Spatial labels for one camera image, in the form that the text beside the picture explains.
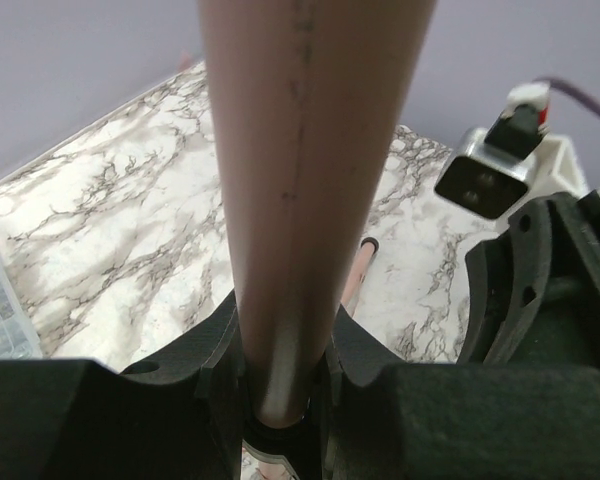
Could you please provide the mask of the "pink perforated music stand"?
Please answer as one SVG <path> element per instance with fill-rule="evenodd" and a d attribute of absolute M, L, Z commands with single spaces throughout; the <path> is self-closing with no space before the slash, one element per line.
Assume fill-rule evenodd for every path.
<path fill-rule="evenodd" d="M 250 416 L 313 479 L 301 423 L 435 7 L 199 4 Z"/>

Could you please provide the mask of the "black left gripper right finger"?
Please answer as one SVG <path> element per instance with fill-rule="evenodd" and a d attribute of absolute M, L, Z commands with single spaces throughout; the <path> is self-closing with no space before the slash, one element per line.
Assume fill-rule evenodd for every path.
<path fill-rule="evenodd" d="M 600 371 L 407 363 L 340 311 L 328 479 L 600 479 Z"/>

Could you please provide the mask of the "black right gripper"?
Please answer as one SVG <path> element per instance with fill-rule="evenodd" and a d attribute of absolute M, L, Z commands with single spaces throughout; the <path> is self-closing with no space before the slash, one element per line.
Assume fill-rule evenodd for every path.
<path fill-rule="evenodd" d="M 600 365 L 600 189 L 529 201 L 465 262 L 459 362 Z"/>

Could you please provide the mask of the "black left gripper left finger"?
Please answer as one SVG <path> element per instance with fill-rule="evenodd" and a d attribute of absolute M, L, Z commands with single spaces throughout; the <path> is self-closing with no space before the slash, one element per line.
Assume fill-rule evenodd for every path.
<path fill-rule="evenodd" d="M 0 479 L 238 478 L 235 304 L 120 373 L 0 360 Z"/>

